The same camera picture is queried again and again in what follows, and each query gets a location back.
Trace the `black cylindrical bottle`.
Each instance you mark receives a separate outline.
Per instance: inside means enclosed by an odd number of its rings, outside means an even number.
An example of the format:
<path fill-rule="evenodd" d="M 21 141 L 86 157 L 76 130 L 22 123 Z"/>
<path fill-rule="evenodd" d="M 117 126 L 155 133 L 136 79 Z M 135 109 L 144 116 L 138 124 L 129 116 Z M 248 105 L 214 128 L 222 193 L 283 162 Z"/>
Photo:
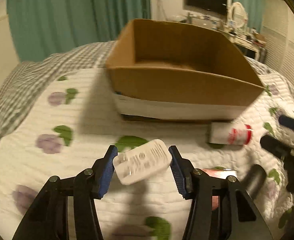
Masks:
<path fill-rule="evenodd" d="M 248 193 L 248 195 L 255 200 L 259 191 L 263 187 L 267 173 L 261 165 L 252 165 L 243 180 L 240 181 L 241 185 Z"/>

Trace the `white bottle with red cap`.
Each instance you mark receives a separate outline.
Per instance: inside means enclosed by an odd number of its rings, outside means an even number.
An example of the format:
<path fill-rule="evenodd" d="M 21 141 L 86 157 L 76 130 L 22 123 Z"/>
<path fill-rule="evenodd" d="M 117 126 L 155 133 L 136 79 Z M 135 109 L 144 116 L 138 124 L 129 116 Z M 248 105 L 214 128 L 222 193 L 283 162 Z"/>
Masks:
<path fill-rule="evenodd" d="M 208 142 L 218 145 L 247 145 L 253 135 L 248 124 L 233 124 L 228 122 L 212 122 L 209 127 Z"/>

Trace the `white power adapter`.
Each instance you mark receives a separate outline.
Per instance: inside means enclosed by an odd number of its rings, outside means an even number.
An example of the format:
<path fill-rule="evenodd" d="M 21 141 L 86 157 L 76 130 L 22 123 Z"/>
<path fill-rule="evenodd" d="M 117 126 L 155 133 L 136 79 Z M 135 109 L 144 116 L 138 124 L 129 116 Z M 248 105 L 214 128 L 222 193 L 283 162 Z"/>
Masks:
<path fill-rule="evenodd" d="M 172 156 L 159 139 L 149 141 L 113 159 L 114 170 L 123 185 L 131 185 L 165 171 Z"/>

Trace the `white wardrobe sliding doors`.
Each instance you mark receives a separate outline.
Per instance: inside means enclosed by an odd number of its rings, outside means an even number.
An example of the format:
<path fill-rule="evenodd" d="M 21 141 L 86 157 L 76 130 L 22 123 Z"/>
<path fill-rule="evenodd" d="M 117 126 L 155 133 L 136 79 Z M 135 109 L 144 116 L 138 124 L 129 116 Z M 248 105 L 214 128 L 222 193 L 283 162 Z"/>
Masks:
<path fill-rule="evenodd" d="M 266 64 L 294 86 L 294 14 L 284 0 L 264 0 L 261 33 L 267 41 Z"/>

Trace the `white dressing table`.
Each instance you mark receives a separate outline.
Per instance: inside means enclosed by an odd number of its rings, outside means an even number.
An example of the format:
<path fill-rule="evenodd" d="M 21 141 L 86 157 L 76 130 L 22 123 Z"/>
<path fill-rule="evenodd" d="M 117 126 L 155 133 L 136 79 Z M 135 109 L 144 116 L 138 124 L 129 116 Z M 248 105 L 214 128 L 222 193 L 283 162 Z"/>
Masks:
<path fill-rule="evenodd" d="M 237 34 L 235 29 L 230 30 L 224 26 L 222 20 L 215 20 L 209 16 L 195 15 L 191 12 L 187 13 L 187 22 L 222 33 L 231 43 L 239 48 L 244 56 L 259 61 L 261 48 L 255 43 L 254 38 L 250 34 Z"/>

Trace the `white floral quilt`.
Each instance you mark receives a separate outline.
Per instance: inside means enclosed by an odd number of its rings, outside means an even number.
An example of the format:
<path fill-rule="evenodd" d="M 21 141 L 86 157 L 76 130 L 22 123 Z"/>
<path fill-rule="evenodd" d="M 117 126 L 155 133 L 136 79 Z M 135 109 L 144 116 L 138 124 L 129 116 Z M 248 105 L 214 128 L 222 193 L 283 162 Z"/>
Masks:
<path fill-rule="evenodd" d="M 220 178 L 243 179 L 261 165 L 266 181 L 256 205 L 272 237 L 281 239 L 294 210 L 286 190 L 282 163 L 260 146 L 274 135 L 294 148 L 294 132 L 278 123 L 294 118 L 294 100 L 285 79 L 263 69 L 265 92 L 221 131 L 210 125 L 134 122 L 116 111 L 106 71 L 80 69 L 37 75 L 9 98 L 27 107 L 24 119 L 0 139 L 0 235 L 14 236 L 20 221 L 45 182 L 53 175 L 76 176 L 114 145 L 116 169 L 107 194 L 95 201 L 106 239 L 180 239 L 190 201 L 179 194 L 169 167 L 168 148 L 175 145 L 197 168 Z"/>

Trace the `white round vanity mirror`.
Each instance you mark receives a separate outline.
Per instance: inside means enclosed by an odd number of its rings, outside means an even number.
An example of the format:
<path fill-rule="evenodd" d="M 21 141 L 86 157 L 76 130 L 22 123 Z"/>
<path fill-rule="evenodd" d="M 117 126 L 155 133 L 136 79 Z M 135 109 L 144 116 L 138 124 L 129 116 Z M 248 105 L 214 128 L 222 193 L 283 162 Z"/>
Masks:
<path fill-rule="evenodd" d="M 228 10 L 227 22 L 228 25 L 234 29 L 240 29 L 246 26 L 248 22 L 248 15 L 242 3 L 232 3 Z"/>

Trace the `brown cardboard box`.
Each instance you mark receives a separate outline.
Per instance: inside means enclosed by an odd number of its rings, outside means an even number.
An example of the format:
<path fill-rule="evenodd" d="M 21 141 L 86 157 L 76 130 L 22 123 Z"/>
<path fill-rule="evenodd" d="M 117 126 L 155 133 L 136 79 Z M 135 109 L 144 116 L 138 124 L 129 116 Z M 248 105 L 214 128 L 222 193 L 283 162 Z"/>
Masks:
<path fill-rule="evenodd" d="M 225 35 L 186 23 L 131 20 L 105 66 L 118 112 L 140 118 L 233 120 L 264 90 Z"/>

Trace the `grey checked bedsheet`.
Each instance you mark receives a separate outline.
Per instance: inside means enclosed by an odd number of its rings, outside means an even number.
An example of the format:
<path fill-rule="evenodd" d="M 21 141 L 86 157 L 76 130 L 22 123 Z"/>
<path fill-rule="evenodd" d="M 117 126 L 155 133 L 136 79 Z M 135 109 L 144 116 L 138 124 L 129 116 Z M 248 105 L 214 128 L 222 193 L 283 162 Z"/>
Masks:
<path fill-rule="evenodd" d="M 16 66 L 0 88 L 0 140 L 17 129 L 52 82 L 79 69 L 103 68 L 115 41 L 95 42 Z"/>

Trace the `teal curtain left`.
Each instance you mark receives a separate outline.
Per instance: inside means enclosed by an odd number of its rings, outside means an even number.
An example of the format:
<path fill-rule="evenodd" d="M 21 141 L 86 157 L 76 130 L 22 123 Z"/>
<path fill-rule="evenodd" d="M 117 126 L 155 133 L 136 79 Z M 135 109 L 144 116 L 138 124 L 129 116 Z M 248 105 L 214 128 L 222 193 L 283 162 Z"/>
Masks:
<path fill-rule="evenodd" d="M 13 43 L 20 61 L 115 40 L 135 18 L 151 17 L 150 0 L 7 0 Z"/>

